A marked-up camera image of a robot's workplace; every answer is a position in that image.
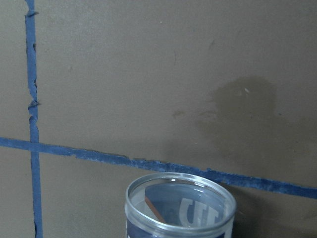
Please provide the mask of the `clear tennis ball can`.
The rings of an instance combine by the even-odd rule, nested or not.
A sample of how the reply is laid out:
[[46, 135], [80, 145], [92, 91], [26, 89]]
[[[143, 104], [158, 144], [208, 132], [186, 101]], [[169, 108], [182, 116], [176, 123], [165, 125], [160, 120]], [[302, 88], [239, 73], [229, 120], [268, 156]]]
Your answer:
[[236, 206], [227, 189], [206, 178], [146, 175], [126, 191], [126, 237], [230, 238]]

